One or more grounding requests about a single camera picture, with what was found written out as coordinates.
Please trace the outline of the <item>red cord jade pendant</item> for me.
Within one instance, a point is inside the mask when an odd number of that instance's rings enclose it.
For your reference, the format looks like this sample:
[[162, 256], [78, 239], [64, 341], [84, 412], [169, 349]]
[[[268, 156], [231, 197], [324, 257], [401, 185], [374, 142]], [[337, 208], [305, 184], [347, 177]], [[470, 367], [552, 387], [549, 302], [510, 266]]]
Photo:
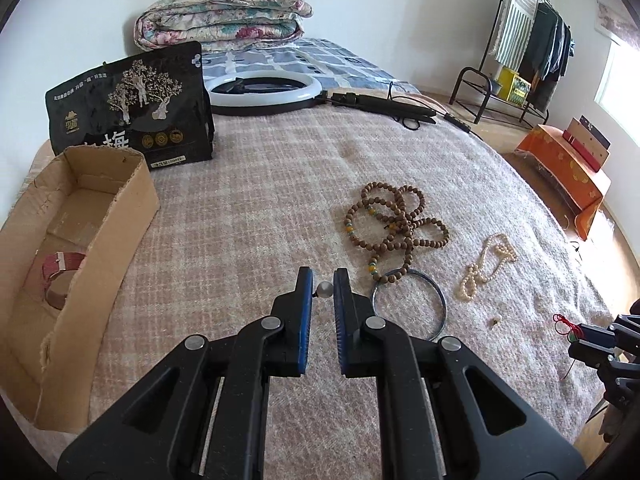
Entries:
[[552, 316], [552, 321], [555, 333], [565, 337], [570, 344], [585, 338], [582, 328], [570, 322], [564, 315], [555, 313]]

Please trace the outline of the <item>orange covered stool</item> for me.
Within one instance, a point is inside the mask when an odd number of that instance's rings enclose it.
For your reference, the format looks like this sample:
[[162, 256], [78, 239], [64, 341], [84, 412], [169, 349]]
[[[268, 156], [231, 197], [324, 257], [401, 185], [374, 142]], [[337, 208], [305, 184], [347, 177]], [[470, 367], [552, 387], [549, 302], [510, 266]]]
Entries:
[[558, 128], [536, 125], [514, 148], [514, 153], [532, 156], [562, 188], [577, 209], [573, 219], [575, 231], [582, 240], [588, 240], [611, 179], [602, 169], [592, 169], [563, 134], [564, 131]]

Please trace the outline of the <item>pink plaid blanket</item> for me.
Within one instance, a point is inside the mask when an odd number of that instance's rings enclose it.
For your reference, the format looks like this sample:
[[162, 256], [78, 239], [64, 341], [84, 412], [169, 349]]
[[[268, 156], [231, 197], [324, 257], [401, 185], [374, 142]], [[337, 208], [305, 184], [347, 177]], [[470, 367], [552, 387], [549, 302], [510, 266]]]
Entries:
[[[416, 265], [448, 295], [460, 337], [568, 442], [600, 385], [571, 366], [553, 313], [601, 322], [602, 298], [550, 210], [487, 144], [450, 126], [411, 132], [390, 119], [318, 107], [267, 118], [221, 117], [211, 160], [150, 171], [158, 208], [128, 266], [94, 368], [99, 414], [191, 332], [219, 337], [265, 312], [300, 266], [371, 281], [343, 217], [370, 180], [411, 183], [452, 240]], [[472, 302], [452, 294], [483, 240], [502, 233], [518, 258]], [[490, 325], [494, 316], [501, 321]], [[47, 466], [73, 432], [42, 430], [11, 410]]]

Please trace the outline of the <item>red and beige boxes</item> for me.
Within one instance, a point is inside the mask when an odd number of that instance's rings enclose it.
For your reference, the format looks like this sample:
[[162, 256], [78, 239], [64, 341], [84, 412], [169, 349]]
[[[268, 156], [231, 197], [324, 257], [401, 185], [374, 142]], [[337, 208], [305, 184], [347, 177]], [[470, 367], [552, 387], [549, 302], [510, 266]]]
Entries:
[[570, 121], [563, 132], [563, 139], [594, 171], [601, 170], [608, 160], [611, 142], [585, 116]]

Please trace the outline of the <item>red band roll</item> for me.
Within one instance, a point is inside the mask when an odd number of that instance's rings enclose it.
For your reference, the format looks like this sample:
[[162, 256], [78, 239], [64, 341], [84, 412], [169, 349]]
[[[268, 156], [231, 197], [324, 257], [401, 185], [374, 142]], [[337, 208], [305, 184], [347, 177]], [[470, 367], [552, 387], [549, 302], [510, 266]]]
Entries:
[[58, 311], [64, 308], [67, 294], [55, 292], [53, 283], [65, 273], [78, 271], [85, 258], [82, 252], [54, 252], [44, 257], [41, 265], [43, 297], [50, 307]]

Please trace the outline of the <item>cardboard box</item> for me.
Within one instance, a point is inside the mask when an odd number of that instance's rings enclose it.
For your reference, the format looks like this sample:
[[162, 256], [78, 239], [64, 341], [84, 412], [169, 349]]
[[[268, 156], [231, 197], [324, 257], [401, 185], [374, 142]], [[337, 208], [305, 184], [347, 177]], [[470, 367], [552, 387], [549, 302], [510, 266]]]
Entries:
[[[1, 389], [36, 428], [87, 425], [103, 334], [128, 266], [160, 208], [144, 156], [131, 148], [72, 146], [35, 176], [1, 229]], [[54, 252], [86, 258], [43, 297]]]

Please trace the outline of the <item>yellow box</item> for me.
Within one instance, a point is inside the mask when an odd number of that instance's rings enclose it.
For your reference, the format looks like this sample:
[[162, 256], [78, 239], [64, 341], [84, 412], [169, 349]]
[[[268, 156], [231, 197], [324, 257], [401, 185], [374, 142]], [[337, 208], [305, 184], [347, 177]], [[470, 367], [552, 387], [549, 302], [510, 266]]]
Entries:
[[497, 82], [500, 84], [499, 99], [519, 107], [525, 105], [530, 91], [530, 83], [527, 80], [509, 67], [503, 66]]

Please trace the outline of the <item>black metal clothes rack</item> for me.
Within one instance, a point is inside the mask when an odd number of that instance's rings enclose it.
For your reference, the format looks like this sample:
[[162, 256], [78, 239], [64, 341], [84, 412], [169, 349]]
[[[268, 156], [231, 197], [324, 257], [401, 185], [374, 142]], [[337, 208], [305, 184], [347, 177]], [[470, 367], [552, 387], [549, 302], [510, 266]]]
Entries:
[[[549, 0], [539, 0], [538, 3], [543, 1], [547, 1], [552, 6]], [[528, 116], [533, 116], [545, 124], [550, 117], [550, 104], [548, 110], [541, 113], [529, 105], [527, 101], [523, 107], [519, 107], [498, 98], [500, 84], [498, 84], [497, 79], [503, 66], [498, 64], [495, 58], [489, 54], [489, 48], [497, 28], [501, 3], [502, 0], [499, 0], [489, 38], [480, 62], [477, 66], [466, 66], [460, 70], [449, 102], [460, 105], [466, 112], [470, 113], [473, 122], [480, 122], [488, 113], [496, 113], [507, 120], [516, 120], [526, 126], [530, 124], [527, 119]]]

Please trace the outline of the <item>dark hanging clothes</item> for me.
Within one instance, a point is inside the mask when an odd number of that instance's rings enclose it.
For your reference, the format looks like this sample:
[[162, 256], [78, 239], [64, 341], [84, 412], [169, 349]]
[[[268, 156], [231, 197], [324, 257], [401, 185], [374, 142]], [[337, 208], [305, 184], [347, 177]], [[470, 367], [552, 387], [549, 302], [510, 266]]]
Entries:
[[544, 113], [556, 87], [567, 71], [568, 60], [575, 55], [575, 41], [561, 15], [547, 1], [538, 3], [518, 74], [530, 83], [526, 101]]

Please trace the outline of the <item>striped hanging cloth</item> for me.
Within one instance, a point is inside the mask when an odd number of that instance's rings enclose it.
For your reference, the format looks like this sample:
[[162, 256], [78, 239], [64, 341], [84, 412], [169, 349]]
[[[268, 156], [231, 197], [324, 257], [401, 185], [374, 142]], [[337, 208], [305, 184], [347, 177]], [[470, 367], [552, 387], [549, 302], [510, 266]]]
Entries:
[[489, 48], [498, 64], [516, 72], [534, 27], [539, 0], [502, 0], [497, 28]]

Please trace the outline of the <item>black printed snack bag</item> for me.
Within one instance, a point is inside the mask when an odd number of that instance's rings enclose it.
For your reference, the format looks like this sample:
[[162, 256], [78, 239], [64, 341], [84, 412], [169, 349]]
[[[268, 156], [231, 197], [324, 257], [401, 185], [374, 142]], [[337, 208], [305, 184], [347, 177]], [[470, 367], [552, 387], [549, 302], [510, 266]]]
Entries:
[[87, 70], [46, 93], [54, 154], [132, 148], [151, 169], [213, 158], [215, 125], [196, 41]]

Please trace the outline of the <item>blue checked bed sheet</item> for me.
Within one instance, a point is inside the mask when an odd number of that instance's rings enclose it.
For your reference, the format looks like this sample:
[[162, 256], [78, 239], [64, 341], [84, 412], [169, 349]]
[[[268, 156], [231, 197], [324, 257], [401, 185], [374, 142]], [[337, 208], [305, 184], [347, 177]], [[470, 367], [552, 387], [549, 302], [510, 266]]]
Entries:
[[326, 39], [299, 39], [267, 49], [203, 53], [201, 63], [205, 80], [255, 70], [285, 70], [313, 76], [324, 90], [338, 87], [387, 90], [393, 84], [394, 91], [419, 92], [409, 81], [392, 76], [365, 58]]

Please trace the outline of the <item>folded floral quilt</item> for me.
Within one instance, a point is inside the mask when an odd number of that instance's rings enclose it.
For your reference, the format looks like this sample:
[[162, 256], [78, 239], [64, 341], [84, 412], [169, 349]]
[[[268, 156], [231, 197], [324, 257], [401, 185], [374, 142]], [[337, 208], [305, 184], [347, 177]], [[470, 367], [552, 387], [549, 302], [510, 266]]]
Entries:
[[271, 48], [304, 36], [306, 0], [158, 0], [135, 21], [142, 50], [197, 41], [205, 52]]

